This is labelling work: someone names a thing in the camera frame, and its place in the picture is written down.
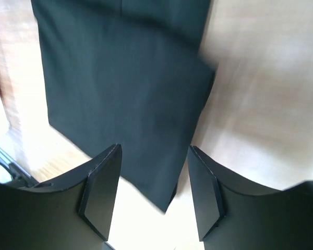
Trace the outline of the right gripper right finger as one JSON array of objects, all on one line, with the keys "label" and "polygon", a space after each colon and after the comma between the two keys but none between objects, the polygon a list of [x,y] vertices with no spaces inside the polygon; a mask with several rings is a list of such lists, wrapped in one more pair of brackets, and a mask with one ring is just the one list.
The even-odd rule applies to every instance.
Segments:
[{"label": "right gripper right finger", "polygon": [[199,240],[203,241],[226,216],[221,187],[241,195],[268,195],[279,190],[249,180],[224,167],[196,146],[187,154]]}]

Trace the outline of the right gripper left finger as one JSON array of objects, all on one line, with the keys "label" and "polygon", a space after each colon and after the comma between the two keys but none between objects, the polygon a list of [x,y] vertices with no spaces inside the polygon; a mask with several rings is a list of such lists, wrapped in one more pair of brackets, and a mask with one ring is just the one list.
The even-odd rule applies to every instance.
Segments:
[{"label": "right gripper left finger", "polygon": [[64,192],[79,184],[78,216],[107,241],[122,164],[122,147],[113,144],[88,162],[34,186],[36,191]]}]

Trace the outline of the black t-shirt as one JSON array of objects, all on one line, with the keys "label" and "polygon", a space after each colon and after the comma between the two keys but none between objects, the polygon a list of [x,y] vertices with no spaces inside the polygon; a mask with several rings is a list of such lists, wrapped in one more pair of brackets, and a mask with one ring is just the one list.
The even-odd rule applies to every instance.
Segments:
[{"label": "black t-shirt", "polygon": [[215,69],[209,1],[32,1],[49,124],[90,157],[122,146],[122,177],[161,211],[176,192]]}]

